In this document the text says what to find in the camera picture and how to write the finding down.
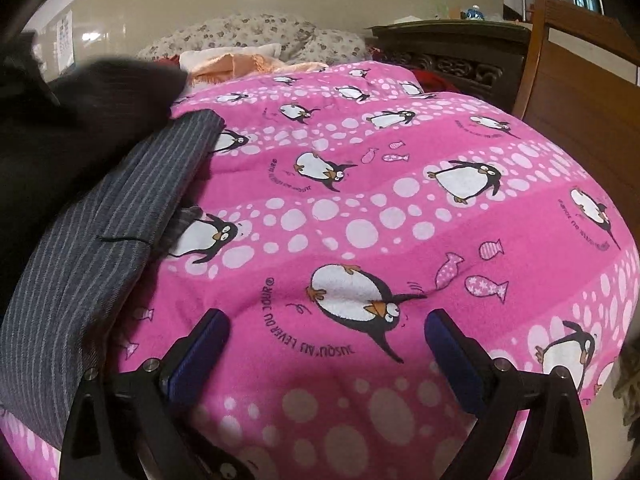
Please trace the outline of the pink penguin print blanket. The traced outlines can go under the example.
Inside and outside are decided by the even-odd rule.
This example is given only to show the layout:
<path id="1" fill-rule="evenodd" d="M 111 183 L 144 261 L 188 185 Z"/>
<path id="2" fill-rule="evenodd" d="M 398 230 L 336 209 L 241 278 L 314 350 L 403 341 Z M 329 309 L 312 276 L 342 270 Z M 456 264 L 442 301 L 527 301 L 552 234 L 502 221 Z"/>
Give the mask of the pink penguin print blanket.
<path id="1" fill-rule="evenodd" d="M 482 100 L 377 62 L 190 89 L 119 59 L 6 70 L 1 95 L 1 323 L 44 234 L 140 142 L 224 120 L 182 200 L 201 214 L 148 262 L 96 368 L 132 372 L 224 312 L 190 423 L 251 479 L 445 479 L 476 417 L 425 341 L 435 309 L 518 370 L 567 368 L 582 411 L 620 353 L 636 239 L 577 160 Z M 24 478 L 62 479 L 63 442 L 2 403 L 1 444 Z"/>

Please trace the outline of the orange fringed towel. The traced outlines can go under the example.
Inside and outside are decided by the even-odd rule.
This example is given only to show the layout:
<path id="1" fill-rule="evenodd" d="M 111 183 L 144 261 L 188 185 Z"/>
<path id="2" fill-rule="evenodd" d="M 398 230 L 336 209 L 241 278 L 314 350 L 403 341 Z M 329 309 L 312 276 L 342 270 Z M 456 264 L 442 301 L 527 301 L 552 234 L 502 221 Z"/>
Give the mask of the orange fringed towel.
<path id="1" fill-rule="evenodd" d="M 255 75 L 311 73 L 328 67 L 328 64 L 321 62 L 286 64 L 278 58 L 261 54 L 226 53 L 188 70 L 188 85 L 195 88 L 202 84 L 223 84 Z"/>

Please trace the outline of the grey pinstriped suit jacket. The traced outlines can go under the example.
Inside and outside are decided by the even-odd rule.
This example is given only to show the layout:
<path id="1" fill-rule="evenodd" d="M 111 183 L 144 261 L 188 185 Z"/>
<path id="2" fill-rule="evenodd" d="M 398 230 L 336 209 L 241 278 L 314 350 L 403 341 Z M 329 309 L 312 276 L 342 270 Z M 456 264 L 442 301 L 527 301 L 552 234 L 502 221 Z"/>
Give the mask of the grey pinstriped suit jacket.
<path id="1" fill-rule="evenodd" d="M 201 214 L 182 200 L 222 130 L 212 110 L 180 116 L 68 208 L 32 253 L 1 323 L 1 403 L 56 448 L 81 376 L 104 365 L 144 268 Z"/>

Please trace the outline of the floral print quilt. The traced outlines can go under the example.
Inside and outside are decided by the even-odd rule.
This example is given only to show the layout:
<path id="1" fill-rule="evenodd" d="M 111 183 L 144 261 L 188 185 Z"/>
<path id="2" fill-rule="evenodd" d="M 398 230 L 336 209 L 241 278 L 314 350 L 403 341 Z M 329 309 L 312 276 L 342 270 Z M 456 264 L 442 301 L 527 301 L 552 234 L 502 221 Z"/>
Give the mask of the floral print quilt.
<path id="1" fill-rule="evenodd" d="M 257 12 L 212 18 L 177 29 L 144 47 L 138 57 L 156 61 L 186 51 L 252 48 L 266 44 L 278 44 L 279 58 L 287 63 L 336 65 L 371 58 L 366 40 L 354 32 L 322 28 L 295 14 Z"/>

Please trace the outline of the dark carved wooden headboard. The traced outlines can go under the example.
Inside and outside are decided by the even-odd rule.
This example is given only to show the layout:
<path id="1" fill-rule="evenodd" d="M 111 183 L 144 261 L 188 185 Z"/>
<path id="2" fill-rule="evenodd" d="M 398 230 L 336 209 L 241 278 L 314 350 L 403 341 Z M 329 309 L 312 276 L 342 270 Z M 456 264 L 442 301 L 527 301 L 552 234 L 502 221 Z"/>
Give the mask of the dark carved wooden headboard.
<path id="1" fill-rule="evenodd" d="M 510 113 L 523 75 L 530 30 L 508 22 L 429 20 L 371 28 L 386 63 L 426 70 Z"/>

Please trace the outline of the brown wooden cabinet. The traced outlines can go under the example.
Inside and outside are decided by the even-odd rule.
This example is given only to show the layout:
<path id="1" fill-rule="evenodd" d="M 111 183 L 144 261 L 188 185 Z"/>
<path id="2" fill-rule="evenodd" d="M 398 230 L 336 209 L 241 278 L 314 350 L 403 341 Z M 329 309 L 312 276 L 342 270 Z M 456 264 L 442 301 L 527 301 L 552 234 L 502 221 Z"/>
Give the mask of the brown wooden cabinet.
<path id="1" fill-rule="evenodd" d="M 535 0 L 512 112 L 576 159 L 638 238 L 639 87 L 555 44 L 552 30 L 634 65 L 639 64 L 639 48 L 615 18 L 563 0 Z"/>

